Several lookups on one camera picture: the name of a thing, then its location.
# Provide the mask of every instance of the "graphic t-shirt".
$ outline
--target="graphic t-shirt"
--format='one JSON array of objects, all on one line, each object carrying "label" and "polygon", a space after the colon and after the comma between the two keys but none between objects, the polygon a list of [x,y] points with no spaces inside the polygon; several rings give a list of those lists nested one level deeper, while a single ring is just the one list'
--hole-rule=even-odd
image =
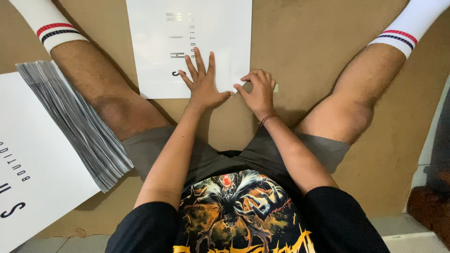
[{"label": "graphic t-shirt", "polygon": [[178,212],[163,202],[135,208],[117,226],[106,252],[389,251],[347,193],[318,187],[295,203],[274,180],[244,170],[191,186]]}]

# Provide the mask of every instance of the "white sock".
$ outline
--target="white sock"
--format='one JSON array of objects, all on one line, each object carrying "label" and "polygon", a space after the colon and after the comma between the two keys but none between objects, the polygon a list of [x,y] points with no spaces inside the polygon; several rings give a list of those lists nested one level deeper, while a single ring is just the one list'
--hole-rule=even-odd
[{"label": "white sock", "polygon": [[51,0],[9,0],[50,53],[67,41],[87,39],[61,14]]},{"label": "white sock", "polygon": [[392,45],[408,58],[433,22],[450,6],[450,0],[411,0],[373,43]]}]

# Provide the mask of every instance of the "red stripe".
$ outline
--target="red stripe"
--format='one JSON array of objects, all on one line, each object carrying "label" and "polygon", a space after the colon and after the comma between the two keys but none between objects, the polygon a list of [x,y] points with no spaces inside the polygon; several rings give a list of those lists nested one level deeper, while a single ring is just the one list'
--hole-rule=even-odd
[{"label": "red stripe", "polygon": [[37,30],[37,32],[36,32],[36,35],[39,37],[39,35],[41,35],[41,33],[43,31],[48,30],[50,28],[55,28],[55,27],[72,27],[73,28],[73,25],[67,24],[67,23],[53,23],[53,24],[49,24],[49,25],[46,25],[46,26],[43,26],[43,27],[39,28]]},{"label": "red stripe", "polygon": [[387,31],[384,31],[383,33],[387,33],[387,32],[397,33],[397,34],[403,35],[403,36],[405,36],[405,37],[408,37],[408,38],[410,38],[410,39],[414,42],[414,44],[417,45],[417,40],[416,40],[416,38],[414,38],[414,36],[412,36],[412,35],[409,34],[409,33],[402,32],[402,31],[398,31],[398,30],[387,30]]}]

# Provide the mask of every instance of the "bracelet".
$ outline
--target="bracelet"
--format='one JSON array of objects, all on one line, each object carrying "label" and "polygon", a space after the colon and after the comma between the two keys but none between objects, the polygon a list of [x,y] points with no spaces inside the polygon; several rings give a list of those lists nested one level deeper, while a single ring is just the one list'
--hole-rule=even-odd
[{"label": "bracelet", "polygon": [[274,113],[274,114],[265,116],[265,117],[258,123],[258,125],[260,125],[260,127],[263,127],[263,126],[264,126],[264,123],[265,123],[268,119],[270,119],[271,117],[275,117],[275,116],[278,116],[278,114]]}]

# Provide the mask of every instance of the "brown cardboard surface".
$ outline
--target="brown cardboard surface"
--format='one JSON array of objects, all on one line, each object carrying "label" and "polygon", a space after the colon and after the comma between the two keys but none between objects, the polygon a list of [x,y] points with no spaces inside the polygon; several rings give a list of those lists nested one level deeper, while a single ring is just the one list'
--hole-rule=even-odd
[{"label": "brown cardboard surface", "polygon": [[[137,76],[125,0],[60,0],[83,32],[120,68],[130,85]],[[272,73],[274,102],[293,126],[327,95],[345,65],[386,28],[406,0],[254,0],[251,68]],[[0,73],[14,63],[50,59],[20,14],[0,0]],[[378,103],[372,126],[353,145],[333,175],[370,217],[400,213],[450,70],[450,12],[430,28]],[[156,100],[174,120],[186,99]],[[257,128],[241,97],[205,117],[199,130],[219,149],[244,148]],[[129,172],[108,194],[99,193],[40,235],[111,234],[132,209],[142,183]]]}]

